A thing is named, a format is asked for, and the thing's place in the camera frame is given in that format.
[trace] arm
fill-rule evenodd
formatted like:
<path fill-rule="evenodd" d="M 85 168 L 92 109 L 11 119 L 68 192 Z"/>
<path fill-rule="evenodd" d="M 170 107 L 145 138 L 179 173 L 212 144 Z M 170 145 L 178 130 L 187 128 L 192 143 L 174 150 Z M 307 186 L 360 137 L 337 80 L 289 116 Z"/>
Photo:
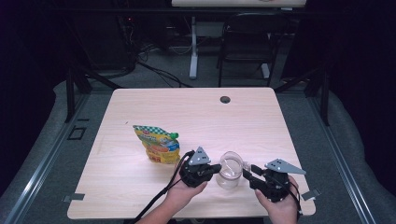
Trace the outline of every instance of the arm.
<path fill-rule="evenodd" d="M 298 184 L 290 175 L 289 180 L 298 188 Z M 297 194 L 297 190 L 294 187 L 290 187 L 290 191 L 294 195 Z M 274 224 L 297 223 L 297 204 L 291 195 L 288 195 L 281 202 L 271 203 L 258 189 L 255 190 L 255 193 L 260 204 L 268 211 L 268 215 Z"/>
<path fill-rule="evenodd" d="M 174 183 L 180 179 L 177 173 Z M 191 199 L 201 193 L 206 187 L 207 182 L 202 183 L 196 188 L 189 188 L 182 181 L 178 181 L 166 194 L 165 200 L 158 205 L 154 210 L 149 212 L 146 216 L 140 219 L 139 224 L 165 224 L 171 219 L 178 211 L 184 208 Z"/>

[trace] person's right hand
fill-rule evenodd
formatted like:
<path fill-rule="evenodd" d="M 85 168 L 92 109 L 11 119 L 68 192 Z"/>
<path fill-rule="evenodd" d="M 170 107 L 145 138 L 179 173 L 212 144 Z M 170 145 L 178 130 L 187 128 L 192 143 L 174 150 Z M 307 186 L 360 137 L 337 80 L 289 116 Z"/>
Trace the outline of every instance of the person's right hand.
<path fill-rule="evenodd" d="M 289 175 L 289 181 L 298 188 L 295 179 Z M 297 189 L 290 185 L 290 191 L 296 195 Z M 291 195 L 284 200 L 272 203 L 261 191 L 255 189 L 256 197 L 260 204 L 268 211 L 268 215 L 274 224 L 295 224 L 297 223 L 297 204 Z"/>

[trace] person's left hand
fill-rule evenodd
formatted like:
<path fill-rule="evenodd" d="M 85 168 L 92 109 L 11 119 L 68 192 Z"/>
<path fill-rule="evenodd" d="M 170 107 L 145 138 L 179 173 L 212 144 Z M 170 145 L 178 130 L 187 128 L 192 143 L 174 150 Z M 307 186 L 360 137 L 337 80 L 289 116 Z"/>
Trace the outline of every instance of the person's left hand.
<path fill-rule="evenodd" d="M 172 184 L 176 183 L 180 179 L 180 174 L 177 172 L 175 180 Z M 196 188 L 188 187 L 183 181 L 178 181 L 172 188 L 170 188 L 166 194 L 166 198 L 163 201 L 169 206 L 174 207 L 177 211 L 185 207 L 191 199 L 201 193 L 206 187 L 207 182 L 202 183 Z"/>

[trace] chair backrest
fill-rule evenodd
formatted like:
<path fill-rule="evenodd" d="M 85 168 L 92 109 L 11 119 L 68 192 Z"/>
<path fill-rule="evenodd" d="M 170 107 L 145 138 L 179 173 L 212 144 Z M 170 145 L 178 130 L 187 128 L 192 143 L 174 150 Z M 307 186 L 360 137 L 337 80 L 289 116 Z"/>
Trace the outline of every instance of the chair backrest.
<path fill-rule="evenodd" d="M 223 34 L 283 34 L 288 26 L 289 19 L 280 13 L 239 13 L 224 23 Z"/>

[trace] green cap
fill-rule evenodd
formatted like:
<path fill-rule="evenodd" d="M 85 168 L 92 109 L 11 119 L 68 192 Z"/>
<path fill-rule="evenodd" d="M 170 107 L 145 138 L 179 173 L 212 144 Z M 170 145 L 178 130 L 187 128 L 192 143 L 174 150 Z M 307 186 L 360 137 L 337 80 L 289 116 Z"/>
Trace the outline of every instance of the green cap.
<path fill-rule="evenodd" d="M 169 133 L 169 136 L 170 136 L 172 139 L 177 139 L 177 138 L 178 138 L 178 133 Z"/>

